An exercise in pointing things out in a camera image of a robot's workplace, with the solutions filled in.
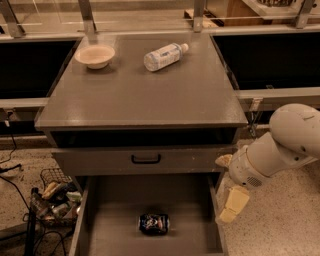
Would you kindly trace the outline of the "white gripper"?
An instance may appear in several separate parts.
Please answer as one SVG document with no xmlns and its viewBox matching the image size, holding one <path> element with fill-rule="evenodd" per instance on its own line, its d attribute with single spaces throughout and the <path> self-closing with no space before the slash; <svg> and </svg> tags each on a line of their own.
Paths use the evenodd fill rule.
<svg viewBox="0 0 320 256">
<path fill-rule="evenodd" d="M 248 190 L 262 187 L 270 178 L 259 173 L 250 163 L 247 146 L 243 146 L 233 155 L 219 156 L 215 163 L 223 168 L 229 167 L 230 178 L 238 184 L 227 190 L 224 206 L 218 215 L 221 222 L 231 223 L 247 205 L 250 199 Z"/>
</svg>

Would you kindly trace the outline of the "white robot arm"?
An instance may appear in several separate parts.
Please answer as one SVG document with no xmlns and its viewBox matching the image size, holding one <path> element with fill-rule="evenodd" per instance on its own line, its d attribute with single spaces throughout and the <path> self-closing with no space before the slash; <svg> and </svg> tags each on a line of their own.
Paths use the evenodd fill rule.
<svg viewBox="0 0 320 256">
<path fill-rule="evenodd" d="M 268 132 L 215 160 L 233 181 L 216 221 L 233 222 L 248 203 L 250 191 L 268 183 L 276 173 L 319 159 L 320 111 L 298 103 L 281 106 L 271 115 Z"/>
</svg>

